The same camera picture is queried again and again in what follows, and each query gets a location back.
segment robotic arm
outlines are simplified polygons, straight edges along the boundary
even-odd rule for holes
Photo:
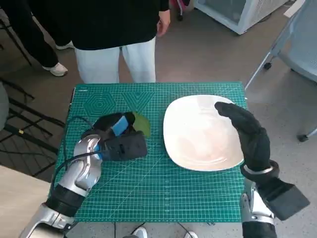
[[[20,238],[62,238],[101,176],[102,161],[125,161],[147,154],[143,133],[136,132],[132,113],[100,118],[75,145],[74,156],[57,186],[42,203]]]
[[[249,111],[218,102],[219,114],[231,119],[237,129],[244,163],[245,191],[240,198],[244,238],[276,238],[275,216],[284,221],[309,205],[308,199],[294,185],[278,178],[279,166],[270,160],[270,141]]]
[[[278,178],[278,164],[269,159],[270,141],[266,130],[254,116],[234,104],[216,103],[215,107],[221,116],[229,117],[237,129],[245,158],[240,167],[245,177],[245,191],[240,199],[243,237],[276,238],[275,216],[286,220],[308,206],[309,201],[295,185]],[[115,115],[115,119],[107,122],[105,117],[100,118],[94,130],[84,133],[75,146],[74,155],[100,153],[80,157],[69,165],[20,238],[62,238],[98,182],[103,160],[129,160],[147,154],[143,134],[131,130],[134,122],[131,115]]]

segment black cable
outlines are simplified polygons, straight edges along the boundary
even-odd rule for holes
[[[84,156],[90,156],[90,155],[95,155],[95,154],[98,154],[98,153],[102,153],[102,152],[105,152],[105,150],[99,150],[99,151],[94,151],[94,152],[90,152],[90,153],[84,153],[84,154],[80,154],[80,155],[76,155],[68,160],[65,160],[63,163],[61,163],[60,166],[58,166],[56,168],[56,171],[53,175],[53,178],[52,178],[52,182],[51,182],[51,187],[50,187],[50,194],[52,195],[53,193],[53,189],[54,189],[54,185],[55,185],[55,180],[56,180],[56,176],[58,175],[59,171],[68,163],[80,158],[80,157],[84,157]]]
[[[131,234],[130,235],[133,235],[133,233],[137,230],[137,229],[139,229],[141,226],[143,226],[145,224],[145,222],[144,223],[142,223],[141,225],[139,225],[136,229],[134,229],[133,230],[133,232],[131,232]]]
[[[193,238],[192,234],[190,234],[189,231],[182,224],[178,222],[178,225],[180,225],[190,235],[190,237]]]
[[[41,153],[33,153],[33,152],[15,152],[15,151],[6,151],[6,150],[1,150],[0,149],[0,152],[2,153],[7,153],[7,154],[14,154],[14,155],[39,155],[39,156],[43,156],[43,157],[47,157],[47,158],[50,158],[52,160],[55,160],[53,159],[51,156],[48,156],[46,154],[41,154]]]
[[[115,222],[113,223],[113,228],[114,228],[114,238],[116,237],[116,231],[117,231],[117,227]]]
[[[270,13],[269,15],[267,15],[266,17],[264,17],[261,21],[259,21],[258,23],[262,23],[262,22],[265,22],[267,21],[269,18],[271,18],[272,16],[272,13]]]
[[[94,125],[88,121],[86,118],[81,117],[81,116],[73,116],[69,121],[66,122],[65,124],[65,128],[64,128],[64,136],[63,139],[61,141],[61,143],[63,144],[63,154],[64,154],[64,162],[67,160],[67,153],[66,153],[66,134],[67,134],[67,130],[68,130],[68,126],[70,125],[70,123],[72,121],[74,121],[75,119],[80,119],[83,120],[85,123],[87,123],[92,129],[94,128]]]

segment white plate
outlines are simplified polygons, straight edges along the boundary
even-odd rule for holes
[[[165,112],[163,134],[170,158],[196,171],[220,171],[243,161],[237,130],[222,117],[216,102],[232,103],[214,95],[193,95],[173,101]]]

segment shoe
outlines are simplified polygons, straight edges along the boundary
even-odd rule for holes
[[[184,236],[184,238],[198,238],[198,236],[196,235],[196,233],[195,232],[189,232],[189,234],[188,233],[186,233],[186,235]]]
[[[148,238],[147,230],[144,227],[139,227],[133,235],[137,236],[138,238]]]
[[[67,68],[65,68],[62,64],[60,63],[57,63],[57,65],[55,65],[54,67],[52,68],[47,68],[47,67],[44,67],[42,66],[43,69],[51,72],[52,75],[56,76],[56,77],[62,77],[64,75],[67,74],[68,70]]]
[[[58,46],[58,45],[56,45],[55,47],[56,47],[56,49],[58,49],[58,50],[65,50],[65,49],[68,49],[68,48],[74,49],[74,48],[75,48],[72,41],[69,42],[67,45],[64,45],[64,46]]]

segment blue strap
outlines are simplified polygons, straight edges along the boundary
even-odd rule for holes
[[[128,120],[125,116],[122,116],[119,121],[111,128],[115,136],[121,135],[129,126]]]

